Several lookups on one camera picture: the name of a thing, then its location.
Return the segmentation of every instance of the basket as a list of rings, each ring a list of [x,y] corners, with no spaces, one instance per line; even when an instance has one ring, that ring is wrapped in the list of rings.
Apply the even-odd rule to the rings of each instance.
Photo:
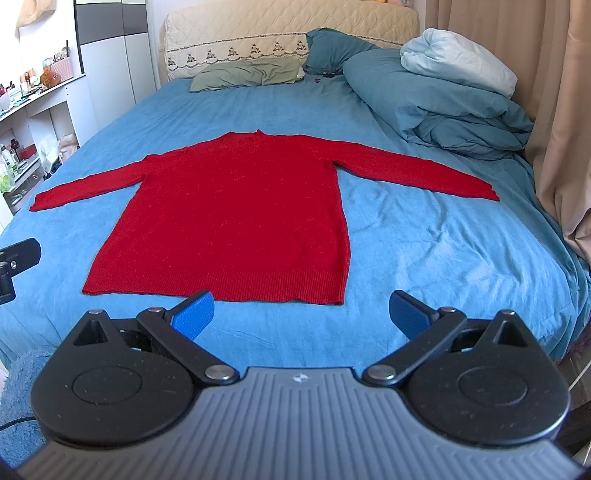
[[[74,69],[72,68],[72,59],[67,58],[51,64],[51,71],[56,72],[62,82],[74,78]]]

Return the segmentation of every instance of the wardrobe door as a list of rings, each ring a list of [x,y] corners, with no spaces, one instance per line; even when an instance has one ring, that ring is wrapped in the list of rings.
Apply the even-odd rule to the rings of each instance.
[[[135,106],[125,39],[107,38],[82,45],[80,50],[100,130]]]
[[[131,86],[134,89],[135,103],[140,103],[156,91],[148,39],[146,0],[122,0],[122,3]]]
[[[102,129],[156,91],[145,0],[76,0],[76,30]]]

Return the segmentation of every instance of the blue gripper pad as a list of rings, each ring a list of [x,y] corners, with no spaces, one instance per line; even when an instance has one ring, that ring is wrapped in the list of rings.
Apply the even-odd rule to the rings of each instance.
[[[172,314],[170,325],[185,337],[195,341],[213,320],[213,312],[214,302],[211,292],[198,293],[170,310]]]
[[[437,319],[437,312],[403,291],[390,296],[390,319],[409,340],[427,330]]]

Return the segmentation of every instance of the logo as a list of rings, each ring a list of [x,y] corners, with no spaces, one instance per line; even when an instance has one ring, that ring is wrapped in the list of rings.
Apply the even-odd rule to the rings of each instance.
[[[295,374],[292,378],[294,379],[294,381],[298,382],[299,384],[302,384],[305,381],[307,381],[310,377],[308,377],[308,375],[300,372],[298,374]]]

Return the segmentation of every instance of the beige curtain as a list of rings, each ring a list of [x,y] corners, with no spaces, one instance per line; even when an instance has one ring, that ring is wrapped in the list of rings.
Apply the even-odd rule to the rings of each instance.
[[[591,0],[427,0],[426,26],[453,30],[518,78],[535,120],[525,153],[536,196],[591,262]]]
[[[17,27],[20,28],[35,23],[54,11],[56,11],[56,0],[23,0]]]

